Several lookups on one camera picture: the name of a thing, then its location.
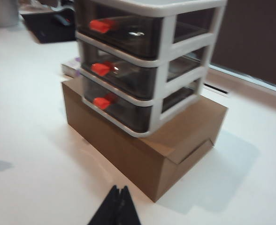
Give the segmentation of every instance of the small box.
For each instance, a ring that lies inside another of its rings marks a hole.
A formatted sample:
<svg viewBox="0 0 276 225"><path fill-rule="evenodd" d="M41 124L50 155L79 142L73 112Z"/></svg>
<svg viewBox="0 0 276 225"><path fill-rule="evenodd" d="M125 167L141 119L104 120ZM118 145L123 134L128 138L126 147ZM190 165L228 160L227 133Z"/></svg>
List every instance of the small box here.
<svg viewBox="0 0 276 225"><path fill-rule="evenodd" d="M227 111L201 97L150 136L134 138L82 102L81 83L62 83L68 123L154 202L212 148Z"/></svg>

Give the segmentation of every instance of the gray cup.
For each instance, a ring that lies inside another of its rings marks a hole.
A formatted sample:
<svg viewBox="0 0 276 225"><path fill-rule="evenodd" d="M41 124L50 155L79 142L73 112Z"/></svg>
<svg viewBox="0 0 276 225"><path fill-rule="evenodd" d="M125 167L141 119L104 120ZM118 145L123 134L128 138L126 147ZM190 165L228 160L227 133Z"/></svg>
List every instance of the gray cup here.
<svg viewBox="0 0 276 225"><path fill-rule="evenodd" d="M17 25L18 21L18 0L0 0L0 27Z"/></svg>

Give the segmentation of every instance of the red drawer handle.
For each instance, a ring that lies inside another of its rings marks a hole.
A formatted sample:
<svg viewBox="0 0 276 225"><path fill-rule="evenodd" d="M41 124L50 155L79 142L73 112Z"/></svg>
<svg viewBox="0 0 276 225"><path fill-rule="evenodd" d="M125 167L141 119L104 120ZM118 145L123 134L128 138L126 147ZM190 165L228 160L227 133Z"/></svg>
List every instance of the red drawer handle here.
<svg viewBox="0 0 276 225"><path fill-rule="evenodd" d="M91 65L91 70L99 76L104 76L111 71L111 67L102 63L94 63Z"/></svg>
<svg viewBox="0 0 276 225"><path fill-rule="evenodd" d="M97 31L101 34L107 33L109 30L113 29L115 26L115 21L109 19L91 20L89 23L89 28L91 30Z"/></svg>
<svg viewBox="0 0 276 225"><path fill-rule="evenodd" d="M93 100L93 104L101 110L106 109L109 105L117 101L117 96L113 93L108 93L104 97L96 97Z"/></svg>
<svg viewBox="0 0 276 225"><path fill-rule="evenodd" d="M109 105L111 105L111 102L104 97L96 97L93 100L93 104L96 105L101 110L106 109Z"/></svg>

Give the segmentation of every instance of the box flap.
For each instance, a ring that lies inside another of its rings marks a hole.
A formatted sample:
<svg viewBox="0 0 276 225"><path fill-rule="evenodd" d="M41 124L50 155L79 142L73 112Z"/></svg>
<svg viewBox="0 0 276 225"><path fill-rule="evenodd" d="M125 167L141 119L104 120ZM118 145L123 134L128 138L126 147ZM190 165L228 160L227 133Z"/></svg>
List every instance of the box flap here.
<svg viewBox="0 0 276 225"><path fill-rule="evenodd" d="M205 97L141 141L179 164L201 143L214 145L227 108Z"/></svg>

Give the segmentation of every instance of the white plastic frame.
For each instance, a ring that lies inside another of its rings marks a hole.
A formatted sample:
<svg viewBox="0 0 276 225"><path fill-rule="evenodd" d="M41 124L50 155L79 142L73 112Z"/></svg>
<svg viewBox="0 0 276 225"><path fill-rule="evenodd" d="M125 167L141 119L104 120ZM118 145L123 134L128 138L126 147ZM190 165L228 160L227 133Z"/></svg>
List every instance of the white plastic frame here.
<svg viewBox="0 0 276 225"><path fill-rule="evenodd" d="M132 55L129 55L125 52L117 50L111 46L108 46L105 43L87 37L79 32L76 32L76 37L84 42L87 42L100 50L103 50L107 53L110 53L114 56L117 56L125 61L128 61L139 67L152 68L157 67L156 72L156 81L153 93L153 99L149 101L141 101L135 99L119 89L113 87L109 83L99 79L95 75L81 69L80 72L88 79L91 79L98 83L99 85L105 87L109 91L119 95L125 100L131 102L137 106L152 106L151 115L150 115L150 124L149 130L145 133L137 133L131 129L129 129L124 124L120 123L106 112L102 111L88 100L83 97L83 102L91 107L93 110L107 118L109 121L117 125L119 128L129 133L134 137L145 137L153 133L159 127L161 127L164 123L172 119L176 114L180 113L187 106L196 102L199 98L199 93L205 79L209 62L212 57L214 45L216 42L216 38L218 35L218 30L221 25L224 6L226 4L226 0L175 0L173 4L164 4L164 2L168 2L168 0L136 0L127 1L127 0L93 0L97 3L102 3L115 8L122 8L125 11L129 11L135 14L151 16L151 17L164 17L162 22L162 30L161 30L161 38L159 45L159 54L158 59L156 60L142 60ZM174 32L176 25L176 15L180 13L186 13L196 10L202 10L207 8L215 8L214 16L211 22L211 26L208 33L201 34L177 43L173 43L174 40ZM167 82L168 77L168 69L169 62L183 56L187 53L193 52L202 47L206 47L205 52L201 59L201 66L197 67L182 76L175 78L174 80ZM196 89L194 94L182 100L181 102L175 104L173 107L169 108L164 113L162 111L163 99L170 95L171 93L179 90L184 87L188 83L191 83L195 80L198 80Z"/></svg>

